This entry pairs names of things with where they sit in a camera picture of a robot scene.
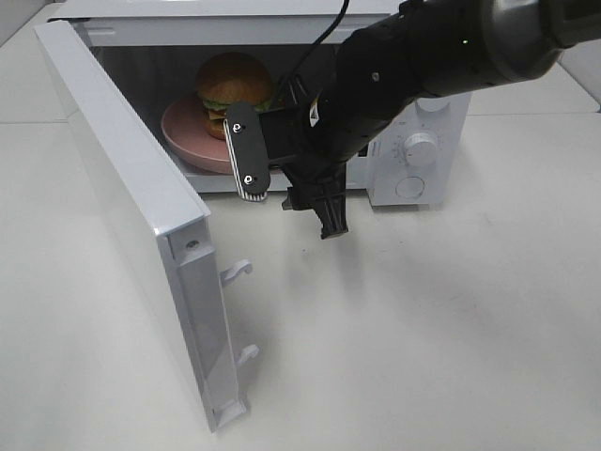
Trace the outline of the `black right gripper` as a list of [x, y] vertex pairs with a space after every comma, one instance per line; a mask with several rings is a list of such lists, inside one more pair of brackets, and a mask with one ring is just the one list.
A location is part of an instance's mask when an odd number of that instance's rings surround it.
[[[297, 106], [309, 97], [302, 76], [286, 83], [281, 76], [275, 98], [255, 107], [258, 113]], [[283, 210], [312, 210], [326, 240], [348, 232], [346, 217], [346, 163], [390, 124], [390, 97], [358, 91], [322, 91], [302, 110], [302, 154], [284, 165], [292, 183]]]

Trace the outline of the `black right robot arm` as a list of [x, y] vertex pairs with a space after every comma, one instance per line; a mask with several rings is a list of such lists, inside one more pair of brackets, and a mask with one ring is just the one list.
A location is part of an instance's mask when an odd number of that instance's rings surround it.
[[260, 117], [268, 158], [242, 184], [289, 180], [285, 207], [312, 210], [329, 238], [347, 231], [346, 165], [410, 103], [544, 75], [561, 52], [600, 36], [596, 1], [406, 1], [339, 47], [331, 80], [296, 107]]

